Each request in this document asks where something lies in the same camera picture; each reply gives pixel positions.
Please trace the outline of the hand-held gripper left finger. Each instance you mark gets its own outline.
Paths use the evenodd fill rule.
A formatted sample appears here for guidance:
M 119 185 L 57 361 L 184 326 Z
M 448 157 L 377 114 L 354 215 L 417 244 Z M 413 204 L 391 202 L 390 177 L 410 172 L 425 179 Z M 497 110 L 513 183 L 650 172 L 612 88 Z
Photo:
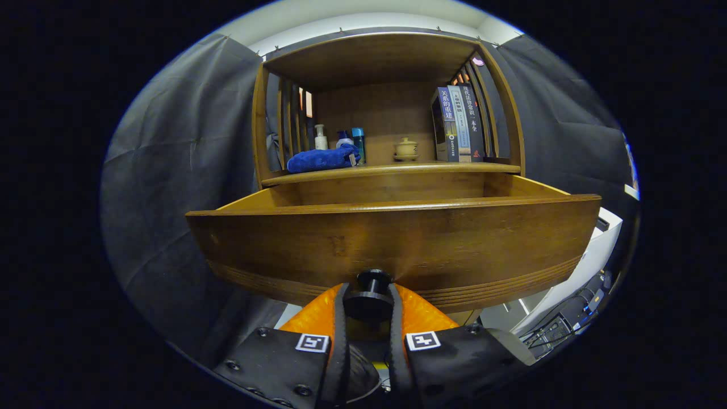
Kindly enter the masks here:
M 350 369 L 346 283 L 320 295 L 319 324 L 298 331 L 256 328 L 216 366 L 225 383 L 267 408 L 341 408 Z

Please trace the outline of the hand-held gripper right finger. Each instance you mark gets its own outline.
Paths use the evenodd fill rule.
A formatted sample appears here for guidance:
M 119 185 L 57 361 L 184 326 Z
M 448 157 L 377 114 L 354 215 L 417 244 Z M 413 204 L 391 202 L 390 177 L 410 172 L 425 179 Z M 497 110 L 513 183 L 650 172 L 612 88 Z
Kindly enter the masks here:
M 459 325 L 395 283 L 388 292 L 390 384 L 398 408 L 483 408 L 489 394 L 536 363 L 512 332 Z

